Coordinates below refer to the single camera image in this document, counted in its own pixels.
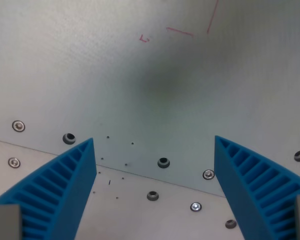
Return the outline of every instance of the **white metal surface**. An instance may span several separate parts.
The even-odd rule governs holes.
[[[215,4],[0,0],[0,140],[93,137],[99,165],[223,196],[220,135],[300,175],[300,0],[220,0],[207,34]]]
[[[11,156],[20,159],[19,168],[8,165]],[[53,157],[0,142],[0,195]],[[224,197],[101,166],[97,170],[101,173],[91,190],[76,240],[244,239],[238,226],[225,227],[234,216]],[[159,199],[147,200],[149,191],[158,192]],[[200,212],[190,210],[193,202],[202,204]]]

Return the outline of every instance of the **countersunk screw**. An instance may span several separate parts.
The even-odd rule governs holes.
[[[193,212],[199,212],[202,209],[202,206],[199,202],[194,202],[191,204],[190,209]]]
[[[15,158],[15,157],[9,158],[8,164],[9,164],[10,167],[12,167],[12,168],[14,168],[14,169],[19,168],[20,165],[21,165],[19,159]]]
[[[25,124],[22,121],[16,120],[16,121],[14,121],[12,123],[12,128],[16,132],[21,133],[21,132],[23,132],[26,129],[26,126],[25,126]]]
[[[211,180],[215,177],[215,172],[208,169],[203,172],[202,176],[205,180]]]

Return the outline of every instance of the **red marking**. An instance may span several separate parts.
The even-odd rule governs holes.
[[[212,14],[212,17],[211,17],[211,19],[210,19],[210,23],[209,23],[208,29],[207,29],[207,31],[206,31],[207,34],[209,34],[209,31],[210,31],[210,28],[211,28],[211,25],[212,25],[212,21],[213,21],[214,18],[215,18],[216,11],[217,11],[217,7],[218,7],[218,3],[219,3],[219,0],[216,0],[215,6],[214,6],[214,10],[213,10],[213,14]]]
[[[175,31],[175,32],[178,32],[178,33],[181,33],[181,34],[185,34],[185,35],[190,35],[191,37],[194,37],[195,35],[193,35],[192,33],[190,32],[186,32],[186,31],[180,31],[178,29],[175,29],[175,28],[172,28],[172,27],[166,27],[167,30],[171,30],[171,31]]]
[[[140,41],[142,41],[142,42],[144,42],[144,43],[146,43],[146,42],[149,42],[150,41],[150,39],[149,38],[147,38],[146,40],[143,40],[142,39],[142,37],[143,37],[144,35],[143,34],[141,34],[141,37],[139,38],[139,40]]]

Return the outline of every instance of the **blue plastic part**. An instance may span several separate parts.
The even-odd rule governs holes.
[[[91,138],[18,182],[0,205],[20,205],[22,239],[73,240],[96,175]]]
[[[215,136],[214,172],[245,240],[296,238],[298,175],[219,136]]]

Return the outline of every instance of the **white surface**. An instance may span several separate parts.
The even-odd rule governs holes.
[[[11,168],[10,157],[21,166]],[[0,142],[0,195],[53,157]],[[244,239],[238,226],[225,227],[234,217],[224,197],[101,166],[97,171],[76,240]],[[158,201],[147,200],[149,191],[159,193]],[[202,204],[200,212],[190,210],[193,202]]]
[[[93,137],[99,165],[223,196],[202,178],[220,135],[300,175],[300,0],[220,0],[207,35],[214,7],[0,0],[0,140]]]

